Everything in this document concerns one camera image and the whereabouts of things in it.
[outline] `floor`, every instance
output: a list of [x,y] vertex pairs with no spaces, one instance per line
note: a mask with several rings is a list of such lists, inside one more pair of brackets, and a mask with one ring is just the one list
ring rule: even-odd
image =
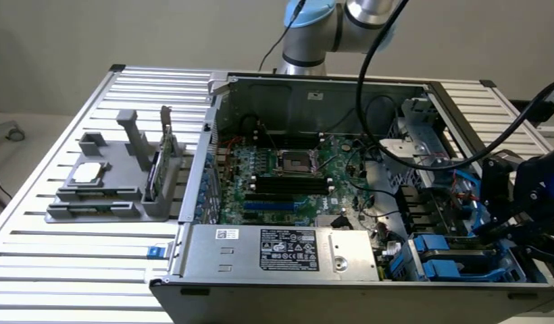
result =
[[0,185],[14,195],[71,122],[73,116],[0,113],[0,123],[9,120],[15,120],[26,133],[26,138],[21,142],[0,139]]

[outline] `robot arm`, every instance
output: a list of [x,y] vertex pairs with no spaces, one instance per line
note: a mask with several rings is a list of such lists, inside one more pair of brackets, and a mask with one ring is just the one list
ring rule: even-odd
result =
[[554,264],[554,151],[527,161],[501,151],[485,159],[482,178],[481,201],[491,217],[475,235],[486,242],[507,238],[533,258]]
[[284,63],[279,72],[325,75],[328,52],[366,52],[391,16],[396,2],[347,0],[341,4],[335,0],[291,0],[284,24],[292,26],[284,39]]

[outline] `warning label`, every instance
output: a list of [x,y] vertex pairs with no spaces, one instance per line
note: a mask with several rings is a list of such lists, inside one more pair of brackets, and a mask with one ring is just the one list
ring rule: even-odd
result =
[[315,231],[261,229],[260,267],[267,271],[319,271]]

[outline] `slotted aluminum surface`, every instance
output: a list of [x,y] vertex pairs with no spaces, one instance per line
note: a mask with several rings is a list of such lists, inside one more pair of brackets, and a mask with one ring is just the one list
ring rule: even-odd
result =
[[[190,155],[210,107],[209,75],[146,67],[108,74],[0,216],[0,323],[170,323],[146,284],[165,274],[168,263],[146,260],[146,250],[174,239],[190,157],[169,222],[47,224],[43,218],[77,161],[82,133],[99,131],[108,140],[126,140],[114,121],[120,109],[137,109],[140,129],[157,141],[160,108],[170,105],[173,129]],[[509,110],[478,82],[444,82],[487,142],[511,121]],[[527,155],[543,152],[526,131],[511,140],[506,145],[519,145]]]

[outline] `chair wheel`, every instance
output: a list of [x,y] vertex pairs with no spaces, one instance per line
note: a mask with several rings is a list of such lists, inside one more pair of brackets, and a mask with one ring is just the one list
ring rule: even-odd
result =
[[13,142],[21,142],[25,139],[25,132],[18,128],[14,128],[9,131],[7,138]]

